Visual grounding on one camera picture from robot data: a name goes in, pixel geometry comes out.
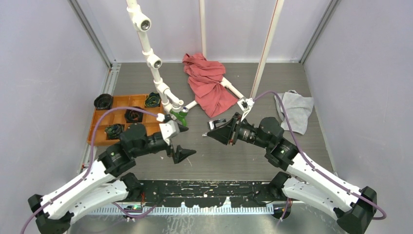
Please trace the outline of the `chrome water faucet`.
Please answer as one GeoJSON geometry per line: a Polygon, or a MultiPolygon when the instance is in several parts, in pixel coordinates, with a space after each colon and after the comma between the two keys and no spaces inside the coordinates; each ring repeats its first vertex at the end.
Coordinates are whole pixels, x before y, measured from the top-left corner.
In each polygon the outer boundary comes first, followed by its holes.
{"type": "Polygon", "coordinates": [[[225,118],[220,118],[220,119],[208,121],[207,122],[208,131],[203,133],[202,137],[206,137],[209,132],[211,132],[212,130],[215,130],[217,128],[218,124],[225,123],[225,122],[226,122],[225,118]]]}

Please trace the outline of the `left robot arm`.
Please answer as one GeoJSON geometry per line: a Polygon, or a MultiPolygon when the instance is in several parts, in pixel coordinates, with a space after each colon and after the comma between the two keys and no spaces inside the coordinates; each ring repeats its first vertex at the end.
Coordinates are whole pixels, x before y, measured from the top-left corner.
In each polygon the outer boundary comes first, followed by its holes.
{"type": "Polygon", "coordinates": [[[63,234],[83,216],[110,203],[137,201],[142,195],[140,181],[129,169],[139,156],[165,151],[175,164],[196,153],[196,150],[174,147],[171,138],[188,127],[167,118],[160,130],[147,134],[145,125],[131,124],[89,168],[59,189],[47,195],[32,195],[29,206],[42,234],[63,234]]]}

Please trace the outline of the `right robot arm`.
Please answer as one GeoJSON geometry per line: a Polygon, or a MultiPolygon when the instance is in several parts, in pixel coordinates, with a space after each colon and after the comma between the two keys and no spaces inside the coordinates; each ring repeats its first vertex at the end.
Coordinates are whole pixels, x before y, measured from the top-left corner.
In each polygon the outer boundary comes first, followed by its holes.
{"type": "Polygon", "coordinates": [[[276,200],[300,200],[334,219],[349,234],[363,234],[377,208],[377,193],[335,176],[284,138],[284,129],[274,117],[265,117],[258,126],[235,113],[226,121],[209,121],[206,136],[224,144],[243,141],[266,150],[265,158],[281,172],[272,179],[270,193],[276,200]]]}

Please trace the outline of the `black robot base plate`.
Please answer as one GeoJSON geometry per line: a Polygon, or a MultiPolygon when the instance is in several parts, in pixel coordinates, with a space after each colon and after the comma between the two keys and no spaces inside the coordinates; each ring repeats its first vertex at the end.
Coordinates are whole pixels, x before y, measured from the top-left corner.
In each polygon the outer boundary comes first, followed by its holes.
{"type": "Polygon", "coordinates": [[[123,202],[145,203],[158,207],[222,207],[228,199],[231,208],[264,207],[272,202],[285,202],[268,181],[236,180],[141,180],[131,198],[123,202]]]}

